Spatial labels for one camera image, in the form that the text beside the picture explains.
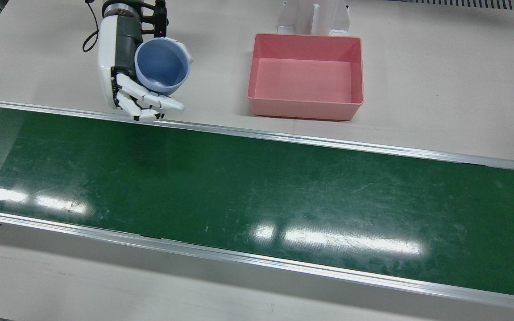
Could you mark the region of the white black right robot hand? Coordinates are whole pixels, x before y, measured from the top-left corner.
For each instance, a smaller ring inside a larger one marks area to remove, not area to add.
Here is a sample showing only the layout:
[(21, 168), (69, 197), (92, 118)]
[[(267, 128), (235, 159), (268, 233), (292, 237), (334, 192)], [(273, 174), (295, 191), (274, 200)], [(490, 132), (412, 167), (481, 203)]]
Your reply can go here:
[(173, 98), (188, 79), (193, 61), (183, 43), (168, 37), (143, 39), (141, 17), (122, 9), (102, 18), (97, 45), (108, 106), (137, 122), (184, 110), (184, 104)]

